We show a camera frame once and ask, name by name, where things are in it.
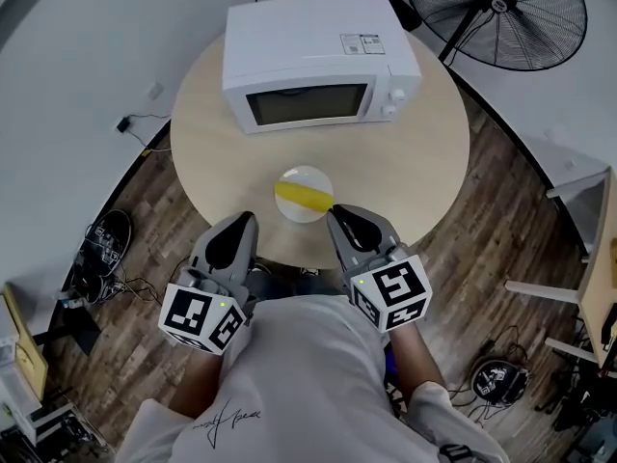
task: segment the sticker label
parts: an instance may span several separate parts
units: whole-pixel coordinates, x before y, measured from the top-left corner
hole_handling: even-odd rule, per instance
[[[340,35],[346,55],[385,55],[378,35]]]

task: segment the shirt sleeve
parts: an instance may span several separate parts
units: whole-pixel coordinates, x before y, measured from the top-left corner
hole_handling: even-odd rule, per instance
[[[169,461],[175,439],[192,421],[153,399],[147,399],[139,407],[126,433],[116,463]]]
[[[452,406],[447,391],[437,383],[425,382],[414,391],[407,424],[438,448],[463,445],[491,463],[510,461],[495,439]]]

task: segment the person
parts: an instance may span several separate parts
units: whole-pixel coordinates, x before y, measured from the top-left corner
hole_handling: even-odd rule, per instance
[[[248,327],[224,356],[191,354],[169,407],[142,403],[117,462],[508,461],[452,407],[414,323],[389,332],[404,424],[384,388],[382,336],[345,295],[311,273],[290,290],[254,270],[246,285],[260,297]]]

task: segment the fan stand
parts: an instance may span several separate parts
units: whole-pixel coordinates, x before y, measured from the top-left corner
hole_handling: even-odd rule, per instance
[[[463,37],[475,17],[479,12],[494,11],[496,14],[503,14],[510,9],[514,9],[517,5],[517,0],[474,0],[471,7],[461,20],[461,23],[452,34],[452,37],[445,44],[445,47],[440,53],[440,61],[444,62],[450,52],[456,48],[457,43]]]

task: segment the white microwave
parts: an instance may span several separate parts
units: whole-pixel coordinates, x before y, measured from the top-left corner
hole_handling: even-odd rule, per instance
[[[246,133],[391,122],[420,79],[388,0],[270,0],[228,11],[223,93]]]

